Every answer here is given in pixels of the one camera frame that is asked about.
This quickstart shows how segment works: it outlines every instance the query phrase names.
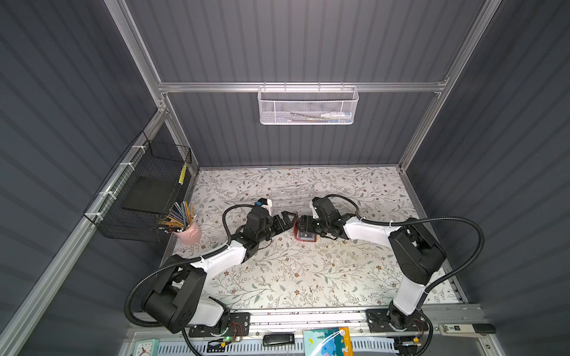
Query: ribbed wall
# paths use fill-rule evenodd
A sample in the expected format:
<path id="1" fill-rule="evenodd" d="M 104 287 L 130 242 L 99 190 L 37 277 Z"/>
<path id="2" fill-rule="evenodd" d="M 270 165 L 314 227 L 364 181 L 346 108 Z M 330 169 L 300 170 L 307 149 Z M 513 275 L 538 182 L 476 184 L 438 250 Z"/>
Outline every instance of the ribbed wall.
<path id="1" fill-rule="evenodd" d="M 128 0 L 161 81 L 437 81 L 482 4 Z M 170 94 L 201 166 L 398 163 L 431 94 L 361 93 L 355 123 L 263 126 L 253 94 Z"/>
<path id="2" fill-rule="evenodd" d="M 482 1 L 127 4 L 162 81 L 433 81 Z"/>
<path id="3" fill-rule="evenodd" d="M 503 1 L 408 174 L 428 215 L 481 224 L 458 275 L 508 355 L 570 346 L 570 3 Z M 453 266 L 476 242 L 435 227 Z"/>
<path id="4" fill-rule="evenodd" d="M 254 93 L 169 95 L 201 167 L 397 164 L 434 97 L 362 93 L 352 125 L 259 122 Z"/>
<path id="5" fill-rule="evenodd" d="M 155 111 L 103 1 L 0 2 L 0 328 Z M 94 337 L 124 335 L 126 284 L 155 249 L 95 237 L 22 354 L 114 353 Z"/>

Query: table surface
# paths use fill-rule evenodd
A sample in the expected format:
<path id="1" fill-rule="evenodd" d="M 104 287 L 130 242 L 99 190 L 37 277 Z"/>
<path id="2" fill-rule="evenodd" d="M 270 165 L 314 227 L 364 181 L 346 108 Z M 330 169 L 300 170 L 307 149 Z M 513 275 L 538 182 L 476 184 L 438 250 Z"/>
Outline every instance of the table surface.
<path id="1" fill-rule="evenodd" d="M 318 196 L 345 195 L 360 206 L 365 218 L 402 221 L 417 217 L 395 167 L 314 168 L 200 171 L 191 203 L 203 232 L 193 246 L 176 243 L 174 253 L 202 255 L 227 239 L 221 217 L 228 207 L 269 198 L 278 187 L 314 185 Z M 334 199 L 341 214 L 353 210 Z M 231 231 L 246 221 L 248 209 L 227 215 Z M 388 305 L 396 295 L 402 272 L 390 248 L 361 240 L 295 240 L 292 229 L 263 242 L 250 260 L 232 267 L 204 286 L 232 309 L 303 308 Z M 439 270 L 432 280 L 443 275 Z M 458 303 L 449 282 L 434 288 L 427 304 Z"/>

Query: pink pencil cup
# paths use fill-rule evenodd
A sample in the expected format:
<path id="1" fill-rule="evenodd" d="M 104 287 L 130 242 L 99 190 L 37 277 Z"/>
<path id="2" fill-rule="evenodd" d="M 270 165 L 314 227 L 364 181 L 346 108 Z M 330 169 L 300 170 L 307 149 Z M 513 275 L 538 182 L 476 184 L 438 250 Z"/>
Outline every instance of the pink pencil cup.
<path id="1" fill-rule="evenodd" d="M 188 229 L 182 232 L 174 232 L 174 234 L 186 246 L 197 244 L 200 238 L 202 238 L 202 230 L 200 230 L 200 226 L 198 226 L 195 220 L 192 221 Z"/>

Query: colorful book cover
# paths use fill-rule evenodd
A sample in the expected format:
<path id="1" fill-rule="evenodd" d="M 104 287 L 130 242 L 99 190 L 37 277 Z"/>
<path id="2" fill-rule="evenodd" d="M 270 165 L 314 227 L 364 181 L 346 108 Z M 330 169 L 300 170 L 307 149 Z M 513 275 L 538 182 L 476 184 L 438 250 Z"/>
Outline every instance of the colorful book cover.
<path id="1" fill-rule="evenodd" d="M 305 356 L 353 356 L 348 328 L 306 330 Z"/>

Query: mounting plate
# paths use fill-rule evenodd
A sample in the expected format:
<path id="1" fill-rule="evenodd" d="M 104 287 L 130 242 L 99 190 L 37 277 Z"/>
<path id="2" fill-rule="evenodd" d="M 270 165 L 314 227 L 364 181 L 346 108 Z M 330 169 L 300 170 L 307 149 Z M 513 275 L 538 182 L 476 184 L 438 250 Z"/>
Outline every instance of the mounting plate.
<path id="1" fill-rule="evenodd" d="M 250 326 L 250 313 L 230 313 L 227 329 L 222 333 L 222 335 L 218 335 L 216 332 L 216 328 L 212 328 L 206 325 L 194 325 L 190 327 L 188 331 L 189 337 L 223 337 L 223 336 L 233 336 L 234 335 L 234 325 L 232 322 L 235 322 L 238 325 L 241 325 L 243 329 L 243 334 L 241 329 L 238 327 L 237 336 L 247 336 L 249 334 L 249 326 Z"/>
<path id="2" fill-rule="evenodd" d="M 418 328 L 412 325 L 406 330 L 394 330 L 390 325 L 390 319 L 388 319 L 388 316 L 386 315 L 387 312 L 388 308 L 366 310 L 366 321 L 371 333 L 393 333 L 396 331 L 417 332 L 418 329 L 427 332 L 429 330 L 428 323 L 425 320 L 421 321 L 420 324 L 416 323 Z"/>

